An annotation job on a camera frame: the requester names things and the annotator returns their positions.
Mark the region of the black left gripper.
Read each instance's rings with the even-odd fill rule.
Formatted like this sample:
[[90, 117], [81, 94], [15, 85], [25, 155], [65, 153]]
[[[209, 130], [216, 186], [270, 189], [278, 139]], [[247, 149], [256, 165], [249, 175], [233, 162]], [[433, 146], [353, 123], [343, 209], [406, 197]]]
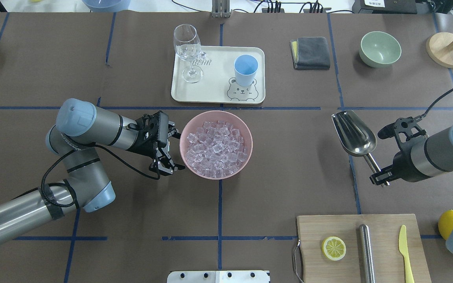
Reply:
[[181, 133], [166, 113], [158, 111], [153, 115], [146, 114], [136, 122], [130, 123], [129, 129], [137, 133], [129, 151], [155, 159], [149, 167], [152, 172], [169, 176], [173, 175], [174, 171], [186, 168], [185, 165], [176, 164], [169, 154], [169, 138], [180, 139]]

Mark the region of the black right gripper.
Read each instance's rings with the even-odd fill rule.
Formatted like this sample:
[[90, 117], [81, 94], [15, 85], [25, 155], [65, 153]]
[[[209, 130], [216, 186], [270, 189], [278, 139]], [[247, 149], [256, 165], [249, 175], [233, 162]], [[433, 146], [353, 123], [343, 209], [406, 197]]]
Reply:
[[417, 170], [411, 159], [412, 147], [428, 139], [426, 130], [417, 124], [422, 118], [399, 118], [394, 123], [383, 127], [377, 133], [377, 136], [383, 140], [394, 137], [400, 150], [393, 157], [392, 165], [370, 176], [372, 184], [387, 185], [388, 182], [397, 179], [403, 179], [408, 182], [419, 182], [428, 179], [427, 175]]

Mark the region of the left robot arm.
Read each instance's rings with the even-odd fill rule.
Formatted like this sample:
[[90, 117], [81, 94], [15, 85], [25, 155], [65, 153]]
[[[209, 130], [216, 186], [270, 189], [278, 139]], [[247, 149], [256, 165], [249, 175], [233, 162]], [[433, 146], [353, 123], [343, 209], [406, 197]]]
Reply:
[[68, 99], [46, 136], [48, 149], [59, 159], [40, 184], [0, 205], [0, 245], [67, 213], [97, 211], [115, 200], [111, 180], [97, 149], [109, 146], [151, 158], [149, 170], [158, 180], [184, 166], [169, 154], [169, 138], [179, 139], [175, 123], [163, 111], [137, 120], [79, 99]]

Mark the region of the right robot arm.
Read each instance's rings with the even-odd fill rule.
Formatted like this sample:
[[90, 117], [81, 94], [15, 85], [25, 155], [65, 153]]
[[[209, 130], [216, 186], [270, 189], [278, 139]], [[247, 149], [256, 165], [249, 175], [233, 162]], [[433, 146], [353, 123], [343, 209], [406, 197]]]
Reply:
[[[392, 165], [370, 176], [373, 184], [397, 179], [419, 182], [453, 172], [453, 126], [427, 136], [418, 125], [420, 120], [420, 116], [399, 118], [378, 132], [380, 139], [394, 137], [400, 150], [394, 156]], [[453, 230], [446, 240], [446, 247], [453, 253]]]

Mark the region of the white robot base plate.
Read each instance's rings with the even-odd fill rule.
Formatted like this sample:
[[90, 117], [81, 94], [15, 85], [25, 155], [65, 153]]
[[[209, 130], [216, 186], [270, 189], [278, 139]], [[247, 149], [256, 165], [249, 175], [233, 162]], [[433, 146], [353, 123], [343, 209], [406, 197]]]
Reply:
[[265, 270], [202, 270], [174, 271], [167, 283], [270, 283], [270, 272]]

